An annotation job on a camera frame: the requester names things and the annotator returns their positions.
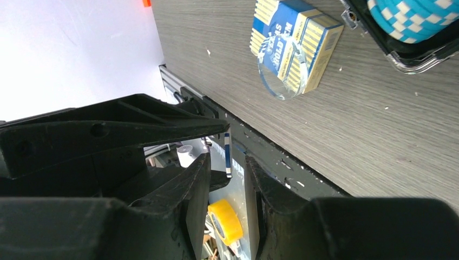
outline tape roll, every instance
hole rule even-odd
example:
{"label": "tape roll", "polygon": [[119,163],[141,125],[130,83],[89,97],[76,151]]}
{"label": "tape roll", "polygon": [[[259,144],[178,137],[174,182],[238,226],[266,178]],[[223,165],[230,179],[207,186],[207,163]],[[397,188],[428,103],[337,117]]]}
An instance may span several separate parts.
{"label": "tape roll", "polygon": [[383,17],[392,25],[394,29],[401,32],[403,35],[414,38],[418,41],[427,40],[438,32],[437,30],[430,30],[424,28],[422,25],[411,22],[410,25],[405,25],[404,21],[399,21],[395,16],[396,13],[392,13],[391,9],[387,6],[389,1],[376,0],[378,8],[381,10]]}
{"label": "tape roll", "polygon": [[419,40],[415,38],[410,38],[401,32],[394,29],[389,22],[383,17],[381,14],[381,10],[379,9],[376,0],[368,0],[368,9],[370,10],[371,15],[375,19],[376,23],[392,38],[395,38],[401,42],[405,43],[417,43]]}
{"label": "tape roll", "polygon": [[229,246],[242,238],[241,223],[228,201],[219,200],[209,205],[207,211],[215,228],[215,233],[225,245]]}
{"label": "tape roll", "polygon": [[431,23],[427,21],[426,19],[418,16],[414,12],[407,12],[406,14],[402,13],[399,8],[397,7],[397,3],[395,3],[397,0],[383,0],[385,6],[389,8],[391,13],[394,14],[394,17],[402,24],[405,26],[410,26],[412,24],[417,24],[422,26],[424,29],[428,29],[431,31],[438,32],[445,28],[447,25],[445,24],[437,24],[437,23]]}

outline black tray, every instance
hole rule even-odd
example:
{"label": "black tray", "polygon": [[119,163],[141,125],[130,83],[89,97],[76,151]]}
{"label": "black tray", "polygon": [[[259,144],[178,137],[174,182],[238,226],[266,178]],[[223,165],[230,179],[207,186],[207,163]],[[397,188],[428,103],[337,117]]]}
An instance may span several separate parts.
{"label": "black tray", "polygon": [[424,72],[459,52],[459,20],[428,40],[408,44],[392,38],[379,27],[368,10],[366,0],[341,0],[341,2],[346,7],[346,11],[342,14],[346,23],[352,29],[357,25],[364,27],[363,29],[375,39],[386,54],[386,58],[403,73]]}

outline screw hole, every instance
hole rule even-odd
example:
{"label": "screw hole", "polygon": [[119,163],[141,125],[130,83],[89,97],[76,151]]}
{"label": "screw hole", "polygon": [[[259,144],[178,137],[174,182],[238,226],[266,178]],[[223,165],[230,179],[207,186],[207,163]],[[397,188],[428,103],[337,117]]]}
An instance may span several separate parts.
{"label": "screw hole", "polygon": [[35,147],[30,141],[24,140],[16,146],[16,151],[19,156],[27,158],[35,154]]}
{"label": "screw hole", "polygon": [[356,15],[353,12],[349,12],[349,18],[353,21],[357,19]]}
{"label": "screw hole", "polygon": [[97,123],[91,126],[90,132],[92,136],[100,138],[106,137],[110,130],[105,126],[105,123]]}

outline white cylinder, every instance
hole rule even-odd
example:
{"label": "white cylinder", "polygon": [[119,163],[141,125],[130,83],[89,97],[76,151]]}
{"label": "white cylinder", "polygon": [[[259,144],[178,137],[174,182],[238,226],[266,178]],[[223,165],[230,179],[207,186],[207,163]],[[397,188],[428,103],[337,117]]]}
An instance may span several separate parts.
{"label": "white cylinder", "polygon": [[179,156],[180,166],[187,168],[194,162],[196,156],[193,154],[193,146],[183,145],[177,148],[177,155]]}

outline white backdrop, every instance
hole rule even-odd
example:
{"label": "white backdrop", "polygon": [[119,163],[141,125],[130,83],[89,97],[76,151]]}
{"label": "white backdrop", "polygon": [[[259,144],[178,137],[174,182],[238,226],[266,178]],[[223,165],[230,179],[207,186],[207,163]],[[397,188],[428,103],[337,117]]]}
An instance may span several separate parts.
{"label": "white backdrop", "polygon": [[134,93],[164,99],[142,0],[0,0],[0,120]]}

